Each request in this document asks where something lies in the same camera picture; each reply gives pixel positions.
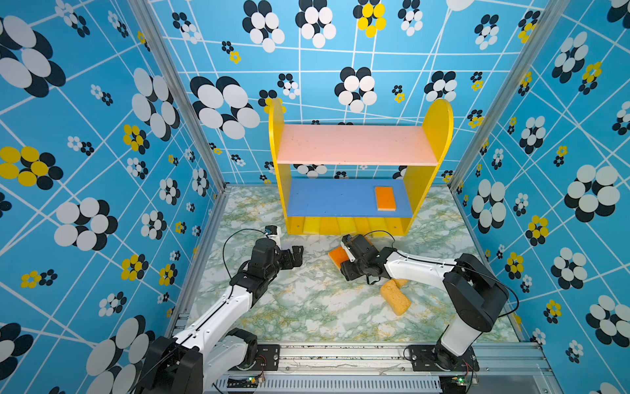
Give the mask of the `orange sponge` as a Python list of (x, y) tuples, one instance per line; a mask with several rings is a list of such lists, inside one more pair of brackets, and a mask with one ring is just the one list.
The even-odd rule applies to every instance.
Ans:
[(330, 251), (328, 253), (328, 256), (338, 269), (341, 269), (341, 265), (344, 262), (349, 261), (348, 254), (342, 246), (339, 246), (333, 251)]
[(379, 212), (395, 212), (397, 210), (395, 192), (391, 186), (377, 186), (375, 197)]

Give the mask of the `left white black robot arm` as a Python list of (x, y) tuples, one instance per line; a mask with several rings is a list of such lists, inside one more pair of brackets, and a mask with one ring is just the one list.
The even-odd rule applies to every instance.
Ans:
[(283, 250), (279, 236), (258, 239), (221, 299), (189, 328), (149, 346), (131, 393), (203, 393), (225, 372), (254, 363), (258, 337), (233, 328), (282, 270), (303, 264), (303, 246)]

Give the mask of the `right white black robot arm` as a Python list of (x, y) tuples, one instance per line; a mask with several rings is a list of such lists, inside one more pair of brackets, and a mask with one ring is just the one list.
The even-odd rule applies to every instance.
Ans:
[(385, 278), (391, 288), (399, 289), (410, 281), (448, 294), (456, 316), (427, 357), (438, 369), (453, 370), (461, 364), (472, 369), (472, 344), (505, 315), (503, 308), (511, 294), (472, 254), (456, 259), (423, 257), (404, 254), (393, 246), (379, 250), (364, 235), (345, 235), (329, 256), (349, 282)]

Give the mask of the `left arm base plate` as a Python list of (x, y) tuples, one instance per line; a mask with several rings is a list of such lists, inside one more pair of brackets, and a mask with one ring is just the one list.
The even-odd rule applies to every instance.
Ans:
[(278, 371), (281, 346), (278, 344), (258, 345), (255, 355), (239, 366), (244, 371)]

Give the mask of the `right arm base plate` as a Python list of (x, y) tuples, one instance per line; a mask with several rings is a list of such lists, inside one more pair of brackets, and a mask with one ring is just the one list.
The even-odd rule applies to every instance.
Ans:
[(403, 358), (412, 364), (414, 372), (463, 374), (479, 371), (472, 346), (462, 356), (454, 356), (439, 346), (409, 345), (403, 350)]

